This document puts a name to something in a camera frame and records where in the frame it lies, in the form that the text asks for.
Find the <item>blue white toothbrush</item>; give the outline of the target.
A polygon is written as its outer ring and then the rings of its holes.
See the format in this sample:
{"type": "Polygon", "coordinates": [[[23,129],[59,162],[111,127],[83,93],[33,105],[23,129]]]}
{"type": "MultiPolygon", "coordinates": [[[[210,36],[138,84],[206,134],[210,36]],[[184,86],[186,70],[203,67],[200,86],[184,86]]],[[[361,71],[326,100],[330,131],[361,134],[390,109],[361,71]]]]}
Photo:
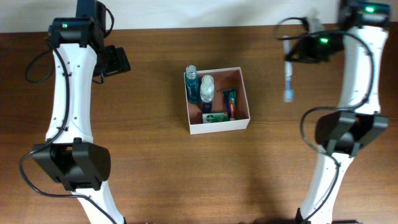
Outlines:
{"type": "MultiPolygon", "coordinates": [[[[284,53],[287,55],[290,52],[290,41],[283,41],[284,53]]],[[[285,90],[284,102],[291,103],[294,100],[294,90],[292,89],[292,62],[285,60],[285,90]]]]}

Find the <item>blue mouthwash bottle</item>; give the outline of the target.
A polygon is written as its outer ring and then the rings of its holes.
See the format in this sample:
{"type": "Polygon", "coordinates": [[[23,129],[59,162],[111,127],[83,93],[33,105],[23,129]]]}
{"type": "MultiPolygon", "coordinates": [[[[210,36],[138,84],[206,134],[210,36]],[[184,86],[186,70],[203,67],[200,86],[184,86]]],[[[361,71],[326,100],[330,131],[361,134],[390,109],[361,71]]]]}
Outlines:
{"type": "Polygon", "coordinates": [[[199,80],[197,76],[197,69],[194,65],[189,65],[185,70],[185,87],[187,92],[187,99],[191,104],[198,104],[199,102],[199,80]]]}

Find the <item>white cardboard box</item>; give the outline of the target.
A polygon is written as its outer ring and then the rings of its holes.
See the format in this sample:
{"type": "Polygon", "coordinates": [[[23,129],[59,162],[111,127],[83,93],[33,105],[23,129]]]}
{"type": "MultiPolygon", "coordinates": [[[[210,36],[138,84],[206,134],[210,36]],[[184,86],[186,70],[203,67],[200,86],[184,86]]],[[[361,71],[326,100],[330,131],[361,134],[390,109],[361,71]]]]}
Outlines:
{"type": "Polygon", "coordinates": [[[233,67],[197,71],[198,78],[202,78],[205,75],[211,75],[215,81],[215,97],[212,107],[213,113],[223,113],[228,111],[226,103],[224,102],[224,96],[221,92],[222,90],[237,90],[236,117],[233,121],[204,124],[200,107],[187,101],[186,104],[190,134],[205,134],[246,129],[251,117],[241,68],[233,67]]]}

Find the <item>green toothpaste tube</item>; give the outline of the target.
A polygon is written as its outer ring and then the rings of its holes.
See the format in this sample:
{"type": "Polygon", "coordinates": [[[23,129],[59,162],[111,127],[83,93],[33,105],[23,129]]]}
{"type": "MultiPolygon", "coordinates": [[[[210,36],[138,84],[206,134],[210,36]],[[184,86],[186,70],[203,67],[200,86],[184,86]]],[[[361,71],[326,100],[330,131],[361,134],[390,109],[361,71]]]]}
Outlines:
{"type": "Polygon", "coordinates": [[[230,89],[229,92],[223,93],[223,97],[228,110],[228,118],[230,121],[234,121],[236,119],[237,89],[230,89]]]}

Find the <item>clear hand sanitizer bottle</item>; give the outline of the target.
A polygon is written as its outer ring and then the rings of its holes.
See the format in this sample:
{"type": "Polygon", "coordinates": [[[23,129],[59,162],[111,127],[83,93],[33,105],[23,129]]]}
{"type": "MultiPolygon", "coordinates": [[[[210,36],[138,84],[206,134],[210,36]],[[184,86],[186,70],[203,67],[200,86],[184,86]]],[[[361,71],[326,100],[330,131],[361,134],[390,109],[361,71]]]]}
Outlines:
{"type": "Polygon", "coordinates": [[[203,113],[210,113],[213,106],[213,99],[215,94],[214,79],[211,75],[205,75],[201,79],[200,98],[201,110],[203,113]]]}

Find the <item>green white soap box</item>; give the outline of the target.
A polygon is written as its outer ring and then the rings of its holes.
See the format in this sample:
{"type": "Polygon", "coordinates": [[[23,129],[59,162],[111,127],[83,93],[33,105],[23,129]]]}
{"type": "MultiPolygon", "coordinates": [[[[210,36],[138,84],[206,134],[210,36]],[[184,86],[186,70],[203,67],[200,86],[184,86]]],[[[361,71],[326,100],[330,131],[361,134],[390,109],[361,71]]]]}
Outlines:
{"type": "Polygon", "coordinates": [[[203,124],[209,123],[220,123],[229,121],[227,112],[224,113],[203,113],[202,114],[203,124]]]}

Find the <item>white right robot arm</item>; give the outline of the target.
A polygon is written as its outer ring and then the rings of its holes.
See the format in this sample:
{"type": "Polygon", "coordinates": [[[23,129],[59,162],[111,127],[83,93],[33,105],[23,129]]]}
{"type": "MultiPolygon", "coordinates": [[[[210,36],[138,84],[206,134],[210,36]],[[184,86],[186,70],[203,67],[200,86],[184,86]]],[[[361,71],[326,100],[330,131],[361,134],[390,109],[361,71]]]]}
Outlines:
{"type": "Polygon", "coordinates": [[[388,127],[379,103],[381,58],[389,35],[391,7],[371,1],[340,1],[338,28],[326,30],[316,17],[301,17],[303,34],[277,36],[296,40],[286,62],[320,63],[345,53],[338,106],[319,106],[302,115],[300,135],[318,155],[308,195],[295,223],[332,223],[333,207],[348,167],[388,127]]]}

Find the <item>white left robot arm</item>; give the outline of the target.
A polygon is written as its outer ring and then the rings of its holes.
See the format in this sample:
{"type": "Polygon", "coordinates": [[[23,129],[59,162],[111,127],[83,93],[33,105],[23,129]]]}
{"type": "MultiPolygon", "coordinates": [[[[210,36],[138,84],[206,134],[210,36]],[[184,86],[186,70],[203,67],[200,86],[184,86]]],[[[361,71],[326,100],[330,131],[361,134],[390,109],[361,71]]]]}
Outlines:
{"type": "Polygon", "coordinates": [[[111,11],[99,1],[78,1],[75,17],[59,17],[46,40],[55,64],[52,119],[44,144],[28,156],[79,200],[91,223],[125,223],[111,195],[111,157],[94,144],[90,123],[91,86],[130,71],[123,48],[104,44],[111,11]]]}

